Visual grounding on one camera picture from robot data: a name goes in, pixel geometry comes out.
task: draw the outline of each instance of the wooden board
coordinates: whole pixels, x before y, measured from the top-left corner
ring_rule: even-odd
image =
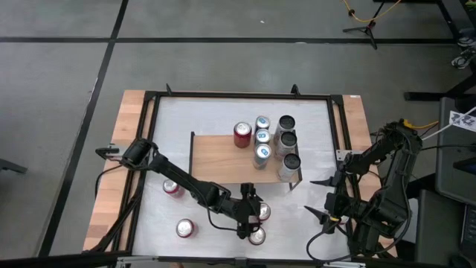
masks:
[[[141,113],[142,103],[145,91],[126,90],[120,105],[118,118],[112,135],[112,143],[128,145],[132,142],[137,131],[138,120]],[[354,150],[365,150],[372,145],[370,133],[365,118],[364,106],[360,96],[344,95],[344,110],[347,118],[347,125],[350,134],[350,141]],[[341,119],[334,106],[335,122],[338,131],[339,144],[344,144],[344,136],[342,134]],[[107,162],[104,169],[110,167]],[[372,166],[370,170],[378,172],[376,167]],[[102,178],[96,203],[89,223],[88,234],[86,235],[84,249],[90,249],[99,242],[111,225],[117,219],[122,199],[123,187],[126,181],[127,171],[125,168],[118,168],[114,172],[105,174]],[[362,177],[360,190],[362,199],[368,200],[373,193],[380,188],[379,179],[368,174]],[[120,249],[124,249],[127,239],[127,233],[123,229]],[[379,240],[384,246],[388,246],[393,240],[380,237]],[[390,254],[396,256],[396,250],[390,250]]]
[[[144,102],[144,93],[145,91],[143,90],[127,90],[124,92],[114,132],[112,133],[111,143],[129,146],[134,140]],[[149,124],[146,124],[144,129],[147,130],[148,126]],[[115,162],[106,161],[104,170],[116,165],[117,163]],[[118,218],[126,177],[127,169],[119,167],[116,170],[104,174],[101,178],[96,202],[94,203],[91,220],[89,222],[88,233],[86,234],[86,239],[83,244],[84,250],[96,246]],[[123,234],[129,231],[128,225],[129,219],[124,224]],[[121,243],[120,249],[125,249],[125,243]]]
[[[275,146],[269,143],[271,154]],[[192,176],[199,180],[226,183],[282,183],[276,176],[281,162],[271,156],[265,169],[253,166],[254,139],[246,148],[235,146],[232,135],[196,135],[193,138]],[[290,182],[299,180],[295,172]]]

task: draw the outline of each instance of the tripod stand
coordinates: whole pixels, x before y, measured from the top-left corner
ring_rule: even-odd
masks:
[[[373,33],[372,33],[372,28],[373,28],[373,26],[375,26],[375,22],[373,21],[373,19],[375,19],[379,15],[380,10],[384,6],[384,4],[385,4],[385,1],[382,1],[382,3],[379,6],[379,9],[375,12],[375,14],[373,14],[372,20],[369,22],[369,24],[367,26],[347,28],[347,29],[343,29],[342,31],[345,32],[345,33],[348,33],[350,31],[361,31],[362,33],[364,33],[364,34],[366,34],[370,37],[370,42],[372,43],[373,49],[376,50],[377,49],[377,44],[375,42],[375,39],[373,38]],[[349,10],[349,16],[352,16],[354,13],[355,13],[354,10]]]

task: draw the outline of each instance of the wooden platform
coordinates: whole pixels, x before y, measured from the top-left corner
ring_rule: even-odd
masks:
[[[253,166],[254,139],[246,148],[238,148],[232,135],[195,135],[193,137],[192,176],[202,181],[226,183],[282,183],[276,176],[281,162],[274,155],[275,145],[269,143],[271,157],[263,170]],[[290,182],[298,182],[295,172]]]

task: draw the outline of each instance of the white tabletop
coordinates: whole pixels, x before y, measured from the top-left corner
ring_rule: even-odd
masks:
[[[206,210],[186,193],[174,199],[162,190],[165,177],[148,172],[141,203],[134,255],[158,255],[209,258],[262,258],[308,260],[306,243],[322,230],[318,219],[307,211],[308,205],[323,210],[326,194],[333,191],[309,181],[325,180],[335,172],[335,149],[324,100],[255,100],[225,98],[161,98],[153,141],[172,163],[188,171],[190,132],[196,135],[232,135],[238,121],[254,126],[258,115],[271,119],[273,133],[282,115],[296,120],[297,145],[301,157],[303,181],[289,191],[283,184],[255,185],[257,194],[271,207],[271,216],[262,227],[266,241],[254,246],[240,240],[236,232],[217,230]],[[240,198],[239,185],[224,185],[232,197]],[[191,219],[199,230],[196,236],[180,238],[176,224]],[[236,228],[236,221],[212,213],[218,226]],[[349,253],[347,238],[340,232],[326,234],[311,246],[320,259],[337,258]]]

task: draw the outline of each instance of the wooden table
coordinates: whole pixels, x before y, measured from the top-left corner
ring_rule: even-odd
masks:
[[[141,116],[144,94],[145,91],[142,90],[126,90],[124,92],[111,143],[128,146],[134,140],[138,128],[138,121]],[[352,149],[366,150],[372,145],[372,143],[362,100],[360,96],[356,95],[344,95],[343,100]],[[337,105],[334,106],[334,110],[339,144],[344,144],[344,135],[341,128],[341,119],[339,117]],[[152,109],[148,109],[146,118],[150,118],[152,114],[151,111]],[[146,137],[148,129],[149,124],[145,124],[143,131],[144,138]],[[106,162],[104,169],[114,167],[115,165],[116,163],[114,162]],[[371,167],[371,170],[378,173],[377,168],[374,166]],[[124,192],[124,185],[126,183],[126,175],[126,168],[120,167],[103,176],[83,246],[84,250],[95,246],[117,219]],[[136,183],[137,178],[134,178],[132,185]],[[363,200],[369,200],[373,193],[380,188],[380,181],[375,175],[369,173],[362,177],[359,186],[361,198]],[[122,238],[120,239],[119,244],[120,250],[126,248],[125,241],[128,235],[129,221],[130,217],[125,223],[121,234]],[[380,237],[380,242],[384,247],[386,247],[392,243],[393,240]],[[395,248],[391,249],[390,253],[396,255]]]

